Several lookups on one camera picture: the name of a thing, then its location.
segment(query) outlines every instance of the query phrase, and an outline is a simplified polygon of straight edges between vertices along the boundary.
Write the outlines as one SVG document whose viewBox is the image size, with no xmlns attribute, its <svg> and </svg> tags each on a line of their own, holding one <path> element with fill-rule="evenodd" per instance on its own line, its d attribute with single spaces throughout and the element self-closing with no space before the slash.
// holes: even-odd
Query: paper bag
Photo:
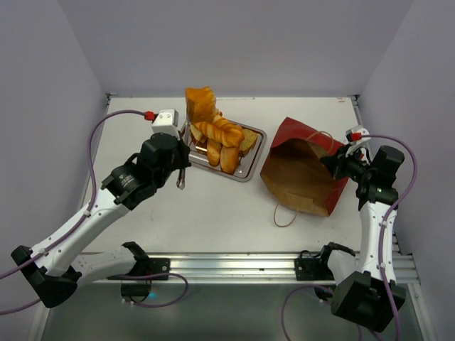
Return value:
<svg viewBox="0 0 455 341">
<path fill-rule="evenodd" d="M 342 145 L 287 117 L 274 137 L 261 179 L 279 204 L 328 217 L 348 179 L 334 180 L 319 159 L 333 155 Z"/>
</svg>

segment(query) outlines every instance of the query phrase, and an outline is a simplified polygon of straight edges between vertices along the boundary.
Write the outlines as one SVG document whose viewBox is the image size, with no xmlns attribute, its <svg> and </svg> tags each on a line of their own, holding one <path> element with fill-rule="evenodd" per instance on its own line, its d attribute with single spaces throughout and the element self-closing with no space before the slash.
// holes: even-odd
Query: bag handle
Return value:
<svg viewBox="0 0 455 341">
<path fill-rule="evenodd" d="M 332 144 L 330 146 L 330 149 L 327 151 L 327 153 L 330 153 L 332 151 L 332 149 L 333 149 L 333 146 L 335 146 L 335 140 L 333 139 L 333 136 L 330 133 L 328 133 L 327 131 L 324 131 L 324 130 L 315 131 L 314 133 L 312 133 L 310 136 L 308 136 L 305 139 L 305 142 L 308 142 L 310 139 L 312 139 L 313 137 L 315 137 L 318 134 L 325 134 L 325 135 L 327 135 L 328 137 L 331 138 Z M 297 209 L 296 210 L 296 214 L 294 215 L 294 217 L 292 218 L 292 220 L 290 222 L 288 222 L 287 224 L 284 224 L 284 225 L 280 225 L 280 224 L 277 223 L 277 210 L 278 210 L 279 206 L 280 206 L 279 203 L 277 204 L 277 206 L 275 206 L 275 211 L 273 212 L 273 222 L 278 227 L 288 227 L 294 222 L 294 220 L 297 218 L 297 215 L 299 214 L 300 211 Z"/>
</svg>

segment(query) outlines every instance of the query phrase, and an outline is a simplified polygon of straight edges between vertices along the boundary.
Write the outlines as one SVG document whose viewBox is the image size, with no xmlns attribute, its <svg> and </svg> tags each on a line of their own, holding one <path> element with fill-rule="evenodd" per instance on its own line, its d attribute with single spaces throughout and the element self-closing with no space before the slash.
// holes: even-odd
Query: tabletop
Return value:
<svg viewBox="0 0 455 341">
<path fill-rule="evenodd" d="M 191 167 L 186 187 L 176 187 L 177 173 L 155 196 L 106 229 L 85 251 L 109 251 L 134 241 L 147 252 L 288 252 L 319 251 L 337 242 L 360 250 L 361 226 L 355 197 L 356 184 L 349 180 L 330 217 L 299 213 L 288 227 L 273 222 L 276 200 L 268 193 L 259 172 L 274 135 L 286 117 L 324 130 L 342 141 L 344 133 L 358 124 L 347 97 L 233 97 L 217 99 L 223 116 L 267 133 L 267 140 L 252 179 L 246 183 Z M 174 108 L 186 113 L 184 98 L 112 98 L 108 112 L 120 109 Z M 95 158 L 98 183 L 122 165 L 151 135 L 150 123 L 135 115 L 106 121 Z M 85 200 L 90 198 L 87 189 Z M 279 208 L 277 220 L 288 222 L 292 210 Z"/>
</svg>

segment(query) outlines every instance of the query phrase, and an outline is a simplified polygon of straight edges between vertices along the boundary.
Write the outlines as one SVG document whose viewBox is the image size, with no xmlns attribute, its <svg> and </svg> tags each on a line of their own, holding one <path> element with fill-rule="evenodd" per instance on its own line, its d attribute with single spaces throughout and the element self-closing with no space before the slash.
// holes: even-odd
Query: gray wall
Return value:
<svg viewBox="0 0 455 341">
<path fill-rule="evenodd" d="M 440 340 L 455 333 L 455 1 L 416 0 L 361 96 L 371 131 L 399 136 L 419 161 L 399 209 L 400 245 L 414 254 Z M 403 189 L 410 162 L 399 177 Z"/>
<path fill-rule="evenodd" d="M 412 0 L 60 0 L 109 92 L 358 94 Z"/>
<path fill-rule="evenodd" d="M 53 0 L 0 2 L 0 272 L 9 254 L 53 232 L 77 208 L 85 142 L 105 96 Z M 36 298 L 16 274 L 0 310 Z M 25 340 L 35 308 L 0 317 L 1 340 Z"/>
</svg>

